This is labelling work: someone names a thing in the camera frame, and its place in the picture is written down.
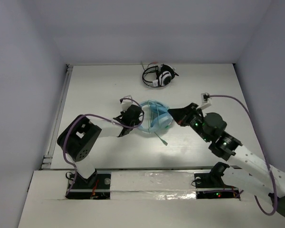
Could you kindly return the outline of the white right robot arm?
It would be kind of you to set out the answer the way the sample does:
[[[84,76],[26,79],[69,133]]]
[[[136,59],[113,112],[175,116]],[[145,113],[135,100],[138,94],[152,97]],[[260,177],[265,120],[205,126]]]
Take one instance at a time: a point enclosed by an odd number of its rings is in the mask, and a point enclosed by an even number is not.
[[[223,160],[212,168],[211,184],[238,187],[268,202],[275,212],[285,217],[285,172],[267,164],[227,133],[227,123],[218,113],[203,114],[195,103],[169,109],[168,113],[179,126],[191,127],[209,143],[209,150]]]

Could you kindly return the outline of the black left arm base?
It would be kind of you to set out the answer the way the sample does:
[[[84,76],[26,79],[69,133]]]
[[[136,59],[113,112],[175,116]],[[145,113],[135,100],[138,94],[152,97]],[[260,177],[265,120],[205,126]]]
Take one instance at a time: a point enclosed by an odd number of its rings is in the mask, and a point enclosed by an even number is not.
[[[68,180],[66,198],[69,200],[109,200],[110,199],[110,173],[97,173],[87,180],[79,174],[72,185],[75,174],[66,173]]]

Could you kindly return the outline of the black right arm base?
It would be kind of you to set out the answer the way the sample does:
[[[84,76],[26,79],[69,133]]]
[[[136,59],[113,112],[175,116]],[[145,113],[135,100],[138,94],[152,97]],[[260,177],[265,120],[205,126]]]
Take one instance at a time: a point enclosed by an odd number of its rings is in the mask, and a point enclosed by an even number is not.
[[[218,162],[209,172],[194,174],[191,186],[197,189],[197,199],[239,199],[241,191],[222,180],[228,168],[229,165]]]

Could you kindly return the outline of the light blue headphones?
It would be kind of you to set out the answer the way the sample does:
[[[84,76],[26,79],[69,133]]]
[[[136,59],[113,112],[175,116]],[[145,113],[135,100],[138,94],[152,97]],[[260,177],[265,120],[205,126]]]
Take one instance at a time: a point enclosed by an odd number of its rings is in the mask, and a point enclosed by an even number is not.
[[[168,129],[173,123],[172,116],[168,113],[170,108],[166,104],[156,100],[146,100],[140,103],[141,108],[147,107],[149,117],[144,117],[148,121],[148,127],[141,124],[138,130],[144,133],[157,133],[161,130]]]

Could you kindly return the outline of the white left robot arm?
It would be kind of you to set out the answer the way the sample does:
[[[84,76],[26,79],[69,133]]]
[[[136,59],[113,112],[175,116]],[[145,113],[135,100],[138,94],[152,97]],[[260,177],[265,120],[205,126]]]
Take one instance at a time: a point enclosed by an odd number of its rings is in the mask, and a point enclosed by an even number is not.
[[[144,112],[141,107],[130,105],[127,110],[113,119],[117,127],[101,128],[91,120],[79,115],[58,137],[57,144],[63,150],[63,156],[72,159],[76,166],[74,183],[81,182],[85,187],[92,187],[97,179],[97,171],[91,164],[88,154],[99,137],[123,137],[128,135],[142,121]]]

